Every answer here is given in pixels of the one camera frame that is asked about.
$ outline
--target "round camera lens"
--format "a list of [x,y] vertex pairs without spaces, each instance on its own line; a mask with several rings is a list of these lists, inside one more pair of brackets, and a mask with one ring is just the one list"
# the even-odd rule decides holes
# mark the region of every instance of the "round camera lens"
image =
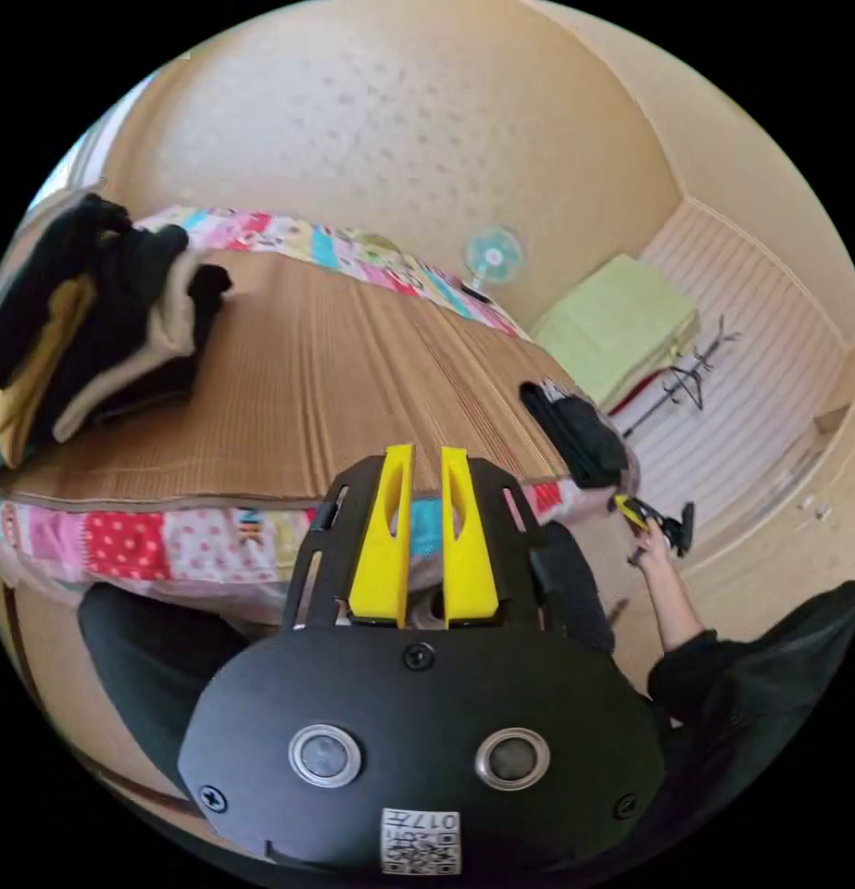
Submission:
[[343,787],[359,774],[362,754],[356,741],[333,725],[301,729],[288,746],[291,767],[308,784]]
[[500,741],[489,754],[489,769],[501,781],[522,781],[537,765],[538,754],[524,738]]
[[300,759],[304,767],[314,775],[335,778],[346,768],[350,757],[337,738],[317,734],[300,748]]
[[493,790],[525,790],[544,776],[550,749],[531,729],[502,729],[480,744],[475,765],[476,773]]

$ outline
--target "screw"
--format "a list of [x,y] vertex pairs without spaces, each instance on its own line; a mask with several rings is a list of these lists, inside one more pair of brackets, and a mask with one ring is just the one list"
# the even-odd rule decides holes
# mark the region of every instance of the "screw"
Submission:
[[410,645],[402,656],[403,663],[410,670],[429,670],[435,660],[436,653],[424,642]]
[[612,808],[612,817],[618,821],[631,818],[637,809],[637,797],[634,794],[625,794]]
[[226,797],[216,787],[206,784],[199,789],[198,798],[205,808],[217,812],[218,815],[226,811]]

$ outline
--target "cardboard mat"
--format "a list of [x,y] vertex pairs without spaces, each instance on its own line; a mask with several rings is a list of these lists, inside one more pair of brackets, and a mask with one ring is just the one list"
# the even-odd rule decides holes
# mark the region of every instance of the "cardboard mat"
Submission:
[[566,472],[519,402],[524,380],[576,389],[543,349],[427,300],[280,254],[219,251],[234,281],[185,404],[91,429],[0,478],[60,507],[201,498],[311,503],[335,474],[413,442],[419,494],[440,448],[521,482]]

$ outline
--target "window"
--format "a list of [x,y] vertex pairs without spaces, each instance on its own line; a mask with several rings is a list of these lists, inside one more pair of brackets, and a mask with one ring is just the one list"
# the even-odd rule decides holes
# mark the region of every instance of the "window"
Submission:
[[124,122],[125,118],[127,118],[133,104],[140,98],[143,90],[157,74],[158,71],[153,71],[152,74],[140,81],[132,90],[122,96],[122,98],[119,99],[119,101],[116,102],[115,105],[112,106],[112,108],[110,108],[90,130],[82,134],[81,138],[69,149],[66,156],[63,157],[55,167],[54,171],[47,177],[44,185],[41,186],[38,190],[38,194],[34,197],[31,204],[29,204],[29,210],[40,204],[51,194],[58,192],[62,188],[69,187],[69,176],[71,175],[72,168],[75,166],[78,155],[82,150],[82,145],[88,134],[94,130],[96,130],[94,144],[92,145],[91,151],[85,151],[87,157],[83,164],[84,170],[81,175],[81,185],[87,186],[95,183],[99,179],[102,169],[106,165],[109,149],[112,147],[112,143],[115,141],[115,138],[119,133],[121,124]]
[[29,210],[33,207],[36,207],[40,204],[45,198],[50,197],[54,192],[58,192],[61,188],[66,188],[69,185],[69,172],[72,169],[72,164],[75,163],[75,158],[78,156],[79,151],[82,149],[82,142],[84,141],[84,136],[87,133],[83,133],[81,138],[73,145],[66,156],[56,165],[54,171],[44,180],[44,185],[38,189],[38,194],[32,199],[29,204]]

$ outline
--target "folded clothes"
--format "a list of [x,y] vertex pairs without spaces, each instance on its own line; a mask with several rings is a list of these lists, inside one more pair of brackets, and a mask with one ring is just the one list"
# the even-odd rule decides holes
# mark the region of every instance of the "folded clothes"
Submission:
[[25,457],[32,423],[54,369],[93,302],[94,285],[88,275],[60,284],[50,298],[50,318],[37,344],[12,382],[0,389],[0,455],[7,466],[18,466]]
[[125,386],[173,358],[193,354],[195,308],[187,289],[204,255],[187,250],[174,260],[161,297],[149,309],[144,342],[132,355],[98,373],[74,395],[54,423],[55,441],[67,442],[92,410]]
[[0,292],[0,389],[6,389],[43,326],[60,284],[87,270],[105,236],[132,230],[127,210],[86,194],[44,230]]
[[195,307],[193,339],[195,351],[189,357],[174,358],[160,368],[150,370],[130,382],[119,392],[105,399],[91,412],[94,423],[108,422],[143,407],[150,407],[174,398],[188,397],[193,391],[198,364],[220,307],[222,295],[233,286],[222,266],[203,265],[189,284],[189,295]]
[[589,402],[577,395],[549,398],[534,382],[520,386],[520,400],[566,463],[580,488],[622,483],[629,469],[622,440]]
[[[183,350],[191,346],[192,310],[186,305],[185,294],[175,288],[168,303],[157,306],[166,291],[169,271],[188,244],[189,237],[180,226],[166,226],[158,232],[133,230],[104,242],[89,257],[97,298],[44,394],[31,431],[32,444],[56,441],[54,428],[73,399],[94,378],[135,356],[147,344],[159,344],[165,352],[170,351],[169,344]],[[143,373],[151,369],[143,367]],[[104,391],[111,394],[108,387]],[[77,409],[81,409],[78,404],[72,420],[66,419],[67,429],[74,425]]]

